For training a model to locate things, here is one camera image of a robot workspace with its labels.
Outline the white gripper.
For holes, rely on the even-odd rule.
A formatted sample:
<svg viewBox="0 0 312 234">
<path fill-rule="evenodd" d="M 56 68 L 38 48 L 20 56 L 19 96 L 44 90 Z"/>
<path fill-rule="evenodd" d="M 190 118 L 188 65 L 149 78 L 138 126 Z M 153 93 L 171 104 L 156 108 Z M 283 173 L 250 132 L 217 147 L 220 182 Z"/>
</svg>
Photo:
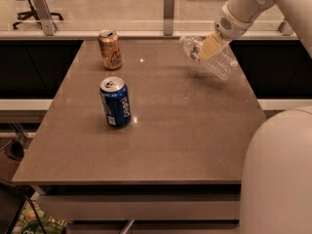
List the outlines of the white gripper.
<svg viewBox="0 0 312 234">
<path fill-rule="evenodd" d="M 229 11 L 227 5 L 223 5 L 221 12 L 214 22 L 217 32 L 206 37 L 198 53 L 200 60 L 206 60 L 219 51 L 223 46 L 223 39 L 234 40 L 244 35 L 251 27 L 250 22 L 242 22 L 236 19 Z"/>
</svg>

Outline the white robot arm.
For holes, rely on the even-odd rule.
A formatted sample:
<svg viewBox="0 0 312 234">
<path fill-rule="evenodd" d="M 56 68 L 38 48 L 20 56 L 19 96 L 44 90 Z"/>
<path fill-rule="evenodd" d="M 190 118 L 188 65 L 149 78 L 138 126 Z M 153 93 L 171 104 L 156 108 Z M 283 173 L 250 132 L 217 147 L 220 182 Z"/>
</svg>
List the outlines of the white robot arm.
<svg viewBox="0 0 312 234">
<path fill-rule="evenodd" d="M 276 5 L 312 56 L 312 0 L 228 0 L 201 59 L 241 37 Z M 312 115 L 309 106 L 281 112 L 254 134 L 246 153 L 240 234 L 312 234 Z"/>
</svg>

